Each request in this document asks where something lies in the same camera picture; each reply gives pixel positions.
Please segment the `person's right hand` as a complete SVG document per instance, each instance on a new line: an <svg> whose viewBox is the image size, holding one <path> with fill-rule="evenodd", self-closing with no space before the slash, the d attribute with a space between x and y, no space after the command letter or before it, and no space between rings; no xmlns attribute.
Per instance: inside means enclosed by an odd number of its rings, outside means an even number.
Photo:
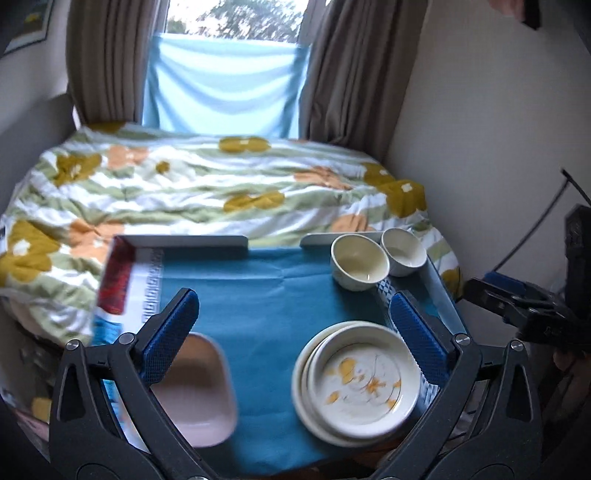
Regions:
<svg viewBox="0 0 591 480"><path fill-rule="evenodd" d="M560 406L570 412L578 407L590 392L590 356L576 356L556 350L553 361L563 376L559 382Z"/></svg>

